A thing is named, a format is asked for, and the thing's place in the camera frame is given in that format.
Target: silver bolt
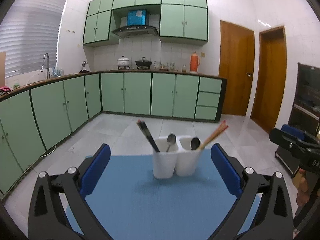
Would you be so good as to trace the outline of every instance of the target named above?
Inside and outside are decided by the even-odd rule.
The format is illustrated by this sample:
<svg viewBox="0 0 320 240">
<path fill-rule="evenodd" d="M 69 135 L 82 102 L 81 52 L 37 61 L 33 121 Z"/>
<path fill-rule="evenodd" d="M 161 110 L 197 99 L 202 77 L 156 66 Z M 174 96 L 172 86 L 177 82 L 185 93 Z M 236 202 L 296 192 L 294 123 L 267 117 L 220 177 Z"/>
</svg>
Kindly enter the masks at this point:
<svg viewBox="0 0 320 240">
<path fill-rule="evenodd" d="M 277 172 L 276 172 L 276 177 L 279 178 L 279 179 L 281 179 L 281 178 L 282 178 L 282 173 L 279 172 L 279 171 L 277 171 Z"/>
<path fill-rule="evenodd" d="M 251 167 L 246 167 L 245 168 L 245 172 L 248 173 L 248 174 L 252 174 L 254 172 L 254 170 Z"/>
<path fill-rule="evenodd" d="M 45 171 L 41 171 L 40 173 L 39 173 L 39 177 L 40 178 L 43 178 L 45 176 Z"/>
<path fill-rule="evenodd" d="M 76 167 L 70 167 L 69 169 L 68 169 L 68 173 L 69 174 L 74 174 L 75 172 L 76 172 Z"/>
</svg>

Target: window blind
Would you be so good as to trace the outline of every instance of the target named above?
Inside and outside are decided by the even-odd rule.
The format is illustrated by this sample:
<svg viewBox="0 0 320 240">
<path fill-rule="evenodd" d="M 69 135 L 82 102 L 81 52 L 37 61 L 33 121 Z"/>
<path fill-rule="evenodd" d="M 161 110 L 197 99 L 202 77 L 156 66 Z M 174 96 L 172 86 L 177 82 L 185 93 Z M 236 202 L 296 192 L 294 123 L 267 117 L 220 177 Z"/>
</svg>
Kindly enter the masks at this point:
<svg viewBox="0 0 320 240">
<path fill-rule="evenodd" d="M 66 0 L 16 0 L 0 25 L 0 52 L 6 52 L 5 77 L 40 70 L 49 54 L 57 64 L 58 32 Z"/>
</svg>

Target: wooden chopsticks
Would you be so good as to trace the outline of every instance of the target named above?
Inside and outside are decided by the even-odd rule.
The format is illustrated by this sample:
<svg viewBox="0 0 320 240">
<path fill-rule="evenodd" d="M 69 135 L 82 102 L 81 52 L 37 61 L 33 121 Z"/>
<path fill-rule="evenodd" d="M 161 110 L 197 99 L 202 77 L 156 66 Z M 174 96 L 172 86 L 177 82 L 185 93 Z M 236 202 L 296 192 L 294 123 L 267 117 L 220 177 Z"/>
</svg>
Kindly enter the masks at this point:
<svg viewBox="0 0 320 240">
<path fill-rule="evenodd" d="M 137 125 L 138 127 L 140 128 L 140 130 L 142 131 L 143 135 L 147 138 L 148 142 L 151 144 L 151 146 L 153 147 L 153 149 L 156 151 L 156 152 L 160 152 L 159 151 L 159 148 L 158 146 L 156 145 L 156 142 L 155 140 L 153 139 L 146 123 L 142 120 L 138 120 L 137 121 Z"/>
<path fill-rule="evenodd" d="M 219 127 L 201 144 L 197 150 L 203 150 L 210 142 L 212 142 L 215 138 L 221 135 L 226 129 L 228 129 L 228 125 L 226 120 L 224 120 Z"/>
</svg>

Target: gooseneck faucet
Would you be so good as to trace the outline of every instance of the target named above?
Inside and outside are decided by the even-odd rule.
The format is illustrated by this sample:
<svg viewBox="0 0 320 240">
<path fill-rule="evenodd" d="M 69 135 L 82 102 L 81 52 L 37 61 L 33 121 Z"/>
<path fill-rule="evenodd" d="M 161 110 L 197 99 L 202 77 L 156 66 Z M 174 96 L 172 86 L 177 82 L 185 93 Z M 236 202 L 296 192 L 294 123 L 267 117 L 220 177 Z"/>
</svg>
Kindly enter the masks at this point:
<svg viewBox="0 0 320 240">
<path fill-rule="evenodd" d="M 48 57 L 48 59 L 47 59 L 47 79 L 49 79 L 50 78 L 50 74 L 49 74 L 49 54 L 47 52 L 43 55 L 43 63 L 42 63 L 41 72 L 43 72 L 45 55 L 47 55 L 47 57 Z"/>
</svg>

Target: countertop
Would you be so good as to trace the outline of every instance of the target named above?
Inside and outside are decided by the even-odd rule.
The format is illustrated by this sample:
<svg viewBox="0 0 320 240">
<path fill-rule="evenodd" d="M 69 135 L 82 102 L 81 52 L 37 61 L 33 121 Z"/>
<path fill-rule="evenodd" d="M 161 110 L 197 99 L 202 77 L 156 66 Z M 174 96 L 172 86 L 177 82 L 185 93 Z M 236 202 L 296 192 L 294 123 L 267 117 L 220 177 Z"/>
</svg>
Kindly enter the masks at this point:
<svg viewBox="0 0 320 240">
<path fill-rule="evenodd" d="M 18 89 L 13 90 L 12 92 L 10 92 L 10 94 L 5 94 L 3 96 L 0 96 L 0 102 L 12 97 L 16 94 L 22 93 L 24 91 L 30 90 L 32 88 L 36 88 L 39 86 L 43 86 L 46 84 L 51 84 L 51 83 L 55 83 L 58 81 L 62 81 L 62 80 L 66 80 L 66 79 L 70 79 L 70 78 L 75 78 L 75 77 L 81 77 L 81 76 L 86 76 L 86 75 L 92 75 L 92 74 L 99 74 L 99 73 L 135 73 L 135 72 L 140 72 L 140 73 L 165 73 L 165 74 L 181 74 L 181 75 L 191 75 L 191 76 L 198 76 L 198 77 L 208 77 L 208 78 L 216 78 L 216 79 L 221 79 L 221 80 L 225 80 L 225 78 L 221 78 L 219 76 L 213 76 L 213 75 L 207 75 L 207 74 L 201 74 L 201 73 L 190 73 L 190 72 L 186 72 L 186 73 L 182 73 L 182 72 L 172 72 L 172 71 L 156 71 L 156 70 L 137 70 L 137 69 L 130 69 L 130 70 L 108 70 L 108 71 L 91 71 L 88 73 L 76 73 L 76 74 L 70 74 L 70 75 L 64 75 L 61 77 L 56 77 L 56 78 L 50 78 L 50 79 L 45 79 L 45 80 L 41 80 L 35 83 L 31 83 L 25 86 L 21 86 Z"/>
</svg>

